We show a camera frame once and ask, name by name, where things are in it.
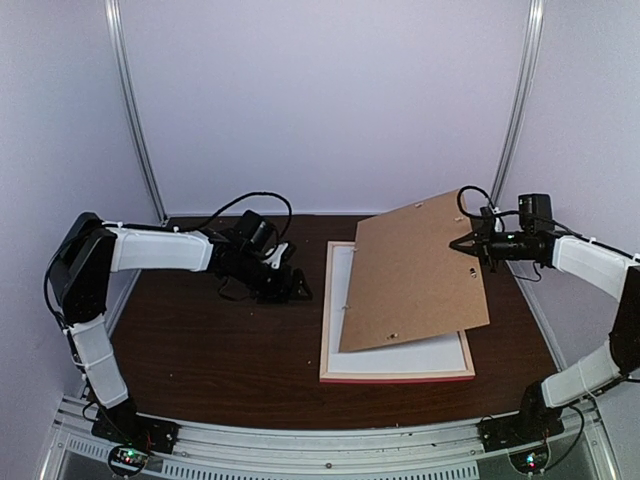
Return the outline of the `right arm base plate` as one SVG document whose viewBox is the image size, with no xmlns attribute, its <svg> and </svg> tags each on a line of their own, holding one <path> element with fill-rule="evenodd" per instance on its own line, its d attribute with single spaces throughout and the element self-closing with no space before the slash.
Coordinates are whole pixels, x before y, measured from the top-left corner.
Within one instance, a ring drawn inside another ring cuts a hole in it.
<svg viewBox="0 0 640 480">
<path fill-rule="evenodd" d="M 486 452 L 542 442 L 565 431 L 564 425 L 559 418 L 525 425 L 518 414 L 499 418 L 483 418 L 477 424 L 477 428 Z"/>
</svg>

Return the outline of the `brown backing board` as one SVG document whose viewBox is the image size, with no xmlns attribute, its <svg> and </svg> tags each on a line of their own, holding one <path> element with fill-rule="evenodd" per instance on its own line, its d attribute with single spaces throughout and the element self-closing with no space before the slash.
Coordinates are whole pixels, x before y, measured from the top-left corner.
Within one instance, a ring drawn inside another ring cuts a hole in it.
<svg viewBox="0 0 640 480">
<path fill-rule="evenodd" d="M 340 351 L 489 324 L 478 259 L 449 246 L 471 230 L 456 196 L 451 191 L 358 222 Z"/>
</svg>

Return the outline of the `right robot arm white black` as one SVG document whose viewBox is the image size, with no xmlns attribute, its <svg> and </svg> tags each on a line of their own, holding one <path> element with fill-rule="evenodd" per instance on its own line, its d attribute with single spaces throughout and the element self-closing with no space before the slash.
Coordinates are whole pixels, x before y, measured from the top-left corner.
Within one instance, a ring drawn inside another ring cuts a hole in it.
<svg viewBox="0 0 640 480">
<path fill-rule="evenodd" d="M 500 261 L 529 261 L 576 277 L 617 301 L 618 311 L 604 344 L 574 365 L 529 386 L 513 419 L 519 440 L 535 440 L 561 410 L 588 394 L 626 380 L 639 369 L 639 257 L 587 238 L 553 218 L 551 197 L 521 194 L 518 208 L 499 211 L 492 201 L 478 214 L 463 195 L 486 192 L 467 185 L 456 193 L 460 214 L 472 221 L 470 233 L 449 248 L 491 268 Z"/>
</svg>

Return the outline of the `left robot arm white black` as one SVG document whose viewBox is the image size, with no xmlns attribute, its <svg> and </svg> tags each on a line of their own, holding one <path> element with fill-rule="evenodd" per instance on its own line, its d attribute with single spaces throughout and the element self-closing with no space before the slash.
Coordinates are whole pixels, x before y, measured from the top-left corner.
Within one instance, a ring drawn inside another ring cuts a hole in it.
<svg viewBox="0 0 640 480">
<path fill-rule="evenodd" d="M 295 250 L 272 222 L 251 210 L 221 231 L 205 225 L 181 229 L 109 223 L 93 212 L 79 215 L 47 266 L 43 293 L 106 429 L 123 444 L 137 442 L 144 433 L 105 326 L 112 274 L 206 272 L 242 283 L 259 303 L 308 301 L 313 294 L 304 273 L 288 263 Z"/>
</svg>

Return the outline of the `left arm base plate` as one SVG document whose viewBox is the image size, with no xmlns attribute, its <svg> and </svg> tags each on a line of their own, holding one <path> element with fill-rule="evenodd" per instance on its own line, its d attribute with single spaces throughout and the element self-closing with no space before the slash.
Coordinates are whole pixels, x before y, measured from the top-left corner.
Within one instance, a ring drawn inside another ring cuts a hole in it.
<svg viewBox="0 0 640 480">
<path fill-rule="evenodd" d="M 100 413 L 91 434 L 138 450 L 171 454 L 178 439 L 179 425 L 172 421 L 136 415 L 133 420 L 116 421 Z"/>
</svg>

